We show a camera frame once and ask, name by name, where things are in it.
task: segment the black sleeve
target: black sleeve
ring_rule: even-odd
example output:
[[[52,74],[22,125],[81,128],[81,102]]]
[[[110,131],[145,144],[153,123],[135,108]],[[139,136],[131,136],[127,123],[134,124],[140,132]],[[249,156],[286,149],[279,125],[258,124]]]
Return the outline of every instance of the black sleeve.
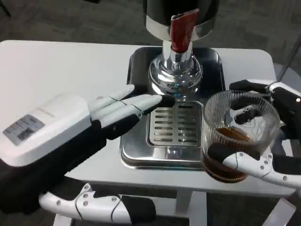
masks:
[[[101,126],[92,126],[36,162],[11,167],[0,160],[0,210],[30,214],[39,208],[39,195],[63,181],[64,175],[106,145]]]

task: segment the table leg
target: table leg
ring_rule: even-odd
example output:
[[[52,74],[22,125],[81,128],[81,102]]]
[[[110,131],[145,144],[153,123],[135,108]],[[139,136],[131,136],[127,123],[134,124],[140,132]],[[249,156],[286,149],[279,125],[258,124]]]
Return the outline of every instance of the table leg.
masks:
[[[72,226],[73,219],[69,217],[65,217],[59,214],[55,215],[55,220],[53,222],[53,226]]]
[[[190,226],[207,226],[206,192],[192,193],[187,216]]]
[[[188,208],[192,196],[192,191],[178,191],[175,205],[175,212],[177,214],[186,215],[188,213]]]

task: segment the stainless steel base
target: stainless steel base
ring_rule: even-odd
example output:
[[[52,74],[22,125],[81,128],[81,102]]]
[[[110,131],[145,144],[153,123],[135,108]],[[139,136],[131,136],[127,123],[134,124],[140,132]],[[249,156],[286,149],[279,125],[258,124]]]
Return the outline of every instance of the stainless steel base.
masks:
[[[138,49],[130,58],[127,82],[147,84],[149,93],[154,93],[148,80],[148,68],[161,51],[162,48],[157,47]],[[126,166],[133,169],[203,170],[199,142],[201,106],[212,94],[225,90],[225,85],[218,54],[210,48],[195,48],[193,53],[203,67],[198,92],[193,98],[179,99],[176,106],[169,109],[172,111],[162,113],[160,110],[168,109],[157,109],[159,112],[144,116],[121,138],[121,157]],[[166,120],[172,120],[172,123],[163,126],[160,121]]]

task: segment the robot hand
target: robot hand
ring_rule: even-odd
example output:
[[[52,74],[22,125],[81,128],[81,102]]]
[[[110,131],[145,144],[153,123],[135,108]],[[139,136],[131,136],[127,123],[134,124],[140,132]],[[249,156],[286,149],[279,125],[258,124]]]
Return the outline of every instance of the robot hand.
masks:
[[[174,105],[174,97],[146,91],[127,85],[90,103],[79,96],[59,95],[4,129],[0,133],[0,210],[32,213],[42,206],[79,219],[129,223],[130,217],[134,223],[133,216],[140,215],[149,220],[147,216],[154,215],[153,203],[104,193],[97,185],[64,177],[102,149],[107,139],[129,131],[143,115],[158,106]],[[62,184],[67,191],[60,191]],[[89,204],[85,206],[81,199]],[[140,206],[139,211],[133,211],[133,203]]]
[[[281,146],[284,139],[301,141],[301,93],[281,83],[267,80],[243,80],[230,84],[230,89],[259,92],[277,109],[285,123],[275,140],[274,148]],[[285,156],[285,152],[274,152],[267,156],[260,153],[245,153],[221,144],[212,144],[208,156],[243,173],[261,178],[273,184],[300,189],[301,158]]]

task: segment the glass cup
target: glass cup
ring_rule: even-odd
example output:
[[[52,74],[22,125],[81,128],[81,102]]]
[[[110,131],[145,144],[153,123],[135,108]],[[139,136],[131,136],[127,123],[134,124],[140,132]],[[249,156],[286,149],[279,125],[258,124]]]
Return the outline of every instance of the glass cup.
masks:
[[[246,174],[209,158],[209,146],[219,143],[236,151],[262,154],[275,138],[279,124],[276,109],[255,94],[229,90],[213,95],[202,112],[201,153],[205,171],[225,183],[244,180]]]

